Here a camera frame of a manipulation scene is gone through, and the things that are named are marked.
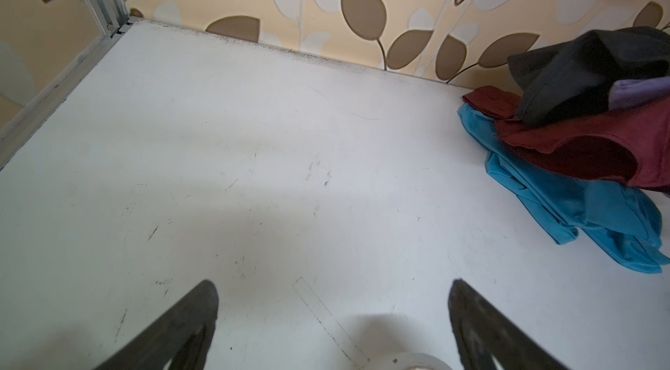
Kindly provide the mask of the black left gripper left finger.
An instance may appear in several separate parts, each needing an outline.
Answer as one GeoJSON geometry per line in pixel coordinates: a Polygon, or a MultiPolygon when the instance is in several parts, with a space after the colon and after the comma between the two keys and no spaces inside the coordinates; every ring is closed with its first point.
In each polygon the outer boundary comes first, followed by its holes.
{"type": "Polygon", "coordinates": [[[219,297],[205,279],[99,369],[203,369],[216,331],[219,297]]]}

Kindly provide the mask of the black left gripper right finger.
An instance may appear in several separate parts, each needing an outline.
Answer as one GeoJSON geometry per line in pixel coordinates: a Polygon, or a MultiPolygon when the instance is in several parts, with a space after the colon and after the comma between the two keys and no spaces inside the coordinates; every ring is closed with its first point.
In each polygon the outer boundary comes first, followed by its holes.
{"type": "Polygon", "coordinates": [[[448,296],[450,322],[465,369],[564,369],[462,279],[448,296]]]}

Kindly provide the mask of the maroon cloth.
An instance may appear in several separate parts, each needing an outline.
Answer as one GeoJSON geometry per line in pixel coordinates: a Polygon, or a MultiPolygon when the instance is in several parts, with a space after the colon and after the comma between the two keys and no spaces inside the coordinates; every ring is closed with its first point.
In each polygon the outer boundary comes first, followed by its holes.
{"type": "Polygon", "coordinates": [[[537,129],[514,112],[520,97],[482,87],[463,97],[494,121],[494,136],[523,160],[546,171],[589,181],[669,192],[669,99],[588,115],[537,129]]]}

